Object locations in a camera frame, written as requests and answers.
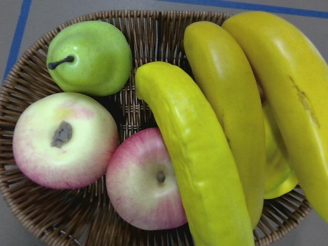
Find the wicker basket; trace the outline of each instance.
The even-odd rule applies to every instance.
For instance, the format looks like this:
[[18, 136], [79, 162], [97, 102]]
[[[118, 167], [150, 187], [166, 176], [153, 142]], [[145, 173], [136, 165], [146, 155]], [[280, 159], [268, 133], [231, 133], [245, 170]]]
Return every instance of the wicker basket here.
[[[143, 231], [124, 222], [107, 196], [105, 179], [82, 189], [52, 190], [30, 181], [15, 165], [12, 136], [15, 123], [32, 102], [61, 90], [46, 68], [50, 41], [76, 22], [102, 20], [118, 27], [129, 41], [133, 71], [125, 88], [111, 97], [120, 141], [155, 121], [148, 106], [138, 100], [134, 72], [150, 61], [164, 60], [190, 73], [180, 42], [185, 27], [208, 20], [219, 25], [229, 18], [214, 12], [104, 11], [75, 18], [36, 41], [10, 71], [0, 93], [0, 191], [12, 213], [35, 237], [48, 245], [193, 245], [188, 225], [172, 230]], [[254, 230], [256, 245], [269, 245], [299, 225], [311, 207], [297, 186], [277, 199], [265, 200]]]

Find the pink apple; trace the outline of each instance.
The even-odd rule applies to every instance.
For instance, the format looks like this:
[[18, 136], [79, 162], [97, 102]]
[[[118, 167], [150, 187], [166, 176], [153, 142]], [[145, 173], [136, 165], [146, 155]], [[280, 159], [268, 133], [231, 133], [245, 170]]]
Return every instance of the pink apple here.
[[53, 189], [87, 186], [105, 174], [118, 147], [112, 115], [89, 96], [62, 92], [32, 103], [19, 117], [13, 154], [32, 181]]
[[113, 154], [106, 185], [114, 209], [143, 230], [187, 223], [174, 169], [158, 128], [127, 138]]

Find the blue line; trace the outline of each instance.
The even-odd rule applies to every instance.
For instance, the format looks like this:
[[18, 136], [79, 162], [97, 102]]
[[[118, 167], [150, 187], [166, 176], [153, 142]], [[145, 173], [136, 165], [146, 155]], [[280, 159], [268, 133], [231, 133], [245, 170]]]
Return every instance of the blue line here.
[[224, 8], [231, 8], [231, 9], [258, 10], [258, 11], [266, 11], [266, 12], [279, 13], [279, 14], [291, 14], [291, 15], [300, 15], [300, 16], [325, 18], [325, 19], [328, 18], [328, 12], [325, 11], [279, 7], [279, 6], [263, 5], [263, 4], [240, 3], [234, 1], [224, 1], [224, 0], [158, 0], [158, 1], [216, 6], [216, 7], [224, 7]]
[[23, 34], [24, 34], [25, 26], [26, 26], [27, 17], [30, 12], [31, 4], [32, 4], [32, 0], [23, 0], [23, 2], [22, 2], [19, 18], [17, 21], [16, 29], [15, 29], [14, 38], [12, 40], [10, 51], [9, 51], [9, 56], [8, 56], [7, 65], [6, 65], [4, 77], [2, 80], [2, 84], [5, 80], [5, 78], [7, 77], [10, 69], [12, 68], [12, 66], [14, 66], [14, 64], [17, 61], [19, 49], [21, 47]]

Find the gray surface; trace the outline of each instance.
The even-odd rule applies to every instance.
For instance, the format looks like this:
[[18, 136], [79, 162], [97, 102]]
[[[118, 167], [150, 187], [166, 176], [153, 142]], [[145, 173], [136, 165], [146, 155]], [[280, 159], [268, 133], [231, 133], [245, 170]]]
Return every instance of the gray surface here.
[[[238, 1], [243, 3], [267, 4], [275, 6], [285, 6], [292, 8], [312, 9], [328, 11], [327, 0], [249, 0]], [[17, 19], [21, 9], [22, 1], [1, 0], [0, 13], [2, 21], [0, 25], [0, 77], [3, 77], [6, 67], [9, 49], [14, 36]], [[34, 0], [29, 13], [25, 34], [20, 46], [19, 54], [22, 54], [31, 44], [46, 32], [82, 14], [110, 9], [146, 9], [146, 10], [195, 10], [195, 11], [218, 11], [237, 13], [243, 10], [188, 5], [178, 3], [168, 3], [162, 1], [140, 0], [140, 1], [40, 1]], [[328, 60], [328, 49], [326, 48], [328, 39], [328, 19], [303, 17], [288, 14], [281, 14], [298, 28], [300, 28], [317, 46], [323, 57]], [[286, 237], [274, 246], [326, 246], [328, 244], [328, 224], [324, 222], [314, 211], [301, 223], [299, 227], [290, 232]], [[0, 246], [41, 246], [44, 245], [39, 239], [29, 233], [18, 220], [12, 215], [8, 206], [0, 198]]]

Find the yellow banana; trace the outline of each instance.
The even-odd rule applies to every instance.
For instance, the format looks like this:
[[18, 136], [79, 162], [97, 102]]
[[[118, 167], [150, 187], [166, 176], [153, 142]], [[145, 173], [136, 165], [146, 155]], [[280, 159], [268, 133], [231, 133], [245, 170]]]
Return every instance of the yellow banana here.
[[263, 209], [265, 137], [252, 68], [236, 40], [212, 22], [187, 26], [183, 47], [195, 81], [229, 140], [255, 228]]
[[184, 70], [162, 61], [139, 67], [135, 82], [170, 153], [195, 244], [254, 245], [235, 160], [202, 91]]
[[300, 186], [328, 222], [328, 65], [294, 25], [267, 12], [222, 27], [247, 55], [273, 109]]
[[272, 199], [291, 191], [298, 183], [286, 146], [268, 102], [262, 104], [265, 126], [265, 185], [264, 198]]

